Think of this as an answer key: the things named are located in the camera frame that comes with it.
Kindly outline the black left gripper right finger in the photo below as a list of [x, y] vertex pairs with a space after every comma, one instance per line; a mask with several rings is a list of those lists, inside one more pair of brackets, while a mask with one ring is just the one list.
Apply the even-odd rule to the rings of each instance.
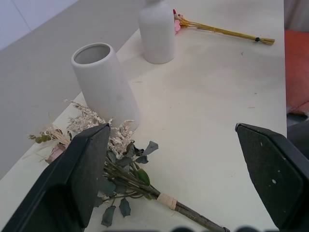
[[269, 129], [236, 124], [250, 179], [275, 226], [309, 230], [309, 160], [286, 137]]

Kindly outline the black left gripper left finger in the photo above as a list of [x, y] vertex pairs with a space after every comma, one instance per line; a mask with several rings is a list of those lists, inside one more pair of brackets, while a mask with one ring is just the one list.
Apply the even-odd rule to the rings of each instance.
[[4, 232], [82, 232], [89, 224], [102, 177], [110, 125], [75, 135], [39, 176]]

